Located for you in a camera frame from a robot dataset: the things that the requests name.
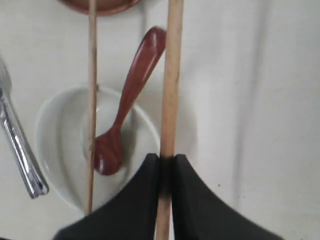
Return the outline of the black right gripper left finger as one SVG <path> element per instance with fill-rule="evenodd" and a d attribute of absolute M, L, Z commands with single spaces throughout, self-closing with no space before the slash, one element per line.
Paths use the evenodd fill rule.
<path fill-rule="evenodd" d="M 159 197 L 160 161 L 146 155 L 139 170 L 109 202 L 59 230 L 55 240 L 152 240 Z"/>

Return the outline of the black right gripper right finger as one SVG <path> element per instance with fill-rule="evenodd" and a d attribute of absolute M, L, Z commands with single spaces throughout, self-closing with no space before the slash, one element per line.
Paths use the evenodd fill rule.
<path fill-rule="evenodd" d="M 223 202 L 183 154 L 171 163 L 171 198 L 176 240 L 281 239 Z"/>

